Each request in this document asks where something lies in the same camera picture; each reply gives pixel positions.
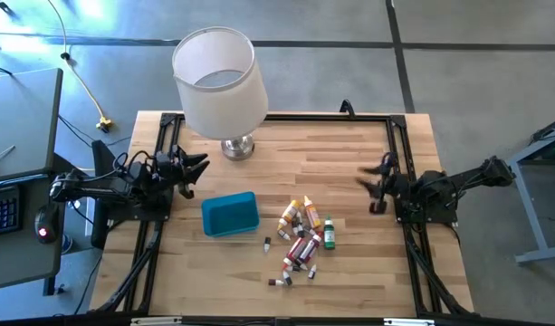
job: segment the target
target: silver lamp base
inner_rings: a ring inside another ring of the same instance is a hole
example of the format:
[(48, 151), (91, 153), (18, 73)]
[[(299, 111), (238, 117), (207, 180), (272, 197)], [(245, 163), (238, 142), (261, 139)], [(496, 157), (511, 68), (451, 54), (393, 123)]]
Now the silver lamp base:
[(223, 154), (231, 160), (243, 160), (253, 155), (255, 144), (253, 143), (253, 135), (248, 134), (238, 139), (230, 139), (221, 141), (221, 149)]

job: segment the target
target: blue container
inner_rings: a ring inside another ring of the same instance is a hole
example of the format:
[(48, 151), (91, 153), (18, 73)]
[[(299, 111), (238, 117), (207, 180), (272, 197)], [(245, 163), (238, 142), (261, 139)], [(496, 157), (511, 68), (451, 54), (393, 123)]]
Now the blue container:
[(251, 191), (203, 201), (203, 229), (208, 236), (233, 235), (259, 226), (255, 194)]

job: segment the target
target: cable connector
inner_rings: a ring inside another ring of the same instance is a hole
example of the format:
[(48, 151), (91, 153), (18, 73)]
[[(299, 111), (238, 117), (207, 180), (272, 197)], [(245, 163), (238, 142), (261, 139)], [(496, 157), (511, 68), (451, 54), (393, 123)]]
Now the cable connector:
[(102, 130), (104, 133), (110, 132), (110, 127), (112, 126), (112, 120), (106, 119), (106, 117), (101, 116), (100, 122), (96, 124), (96, 129)]

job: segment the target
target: concrete floor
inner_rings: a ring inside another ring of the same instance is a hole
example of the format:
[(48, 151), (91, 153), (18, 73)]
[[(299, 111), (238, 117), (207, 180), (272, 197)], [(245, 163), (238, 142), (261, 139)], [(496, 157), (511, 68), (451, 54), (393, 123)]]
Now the concrete floor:
[[(0, 33), (61, 35), (44, 1), (7, 0)], [(391, 42), (381, 0), (56, 0), (69, 36), (180, 39), (227, 25), (253, 40)], [(555, 43), (555, 1), (394, 0), (403, 42)], [(0, 34), (0, 66), (25, 72), (60, 66), (60, 45), (45, 37)], [(137, 110), (180, 110), (171, 78), (171, 46), (74, 45), (77, 70), (117, 127), (93, 126), (96, 111), (67, 69), (61, 114), (97, 139), (128, 136)], [(258, 48), (270, 110), (335, 111), (348, 98), (358, 111), (404, 112), (392, 49)], [(405, 51), (416, 112), (427, 112), (443, 167), (451, 173), (484, 158), (508, 158), (536, 129), (555, 120), (555, 52)], [(126, 150), (123, 142), (112, 150)], [(80, 167), (91, 155), (61, 125), (56, 151)], [(462, 250), (477, 312), (555, 322), (555, 260), (519, 267), (514, 255), (535, 249), (518, 192), (481, 188), (459, 208)], [(71, 233), (83, 222), (68, 216)], [(66, 255), (58, 283), (67, 293), (41, 297), (42, 281), (0, 289), (0, 320), (73, 313), (96, 251)], [(90, 293), (84, 308), (86, 310)], [(30, 304), (18, 305), (17, 302)]]

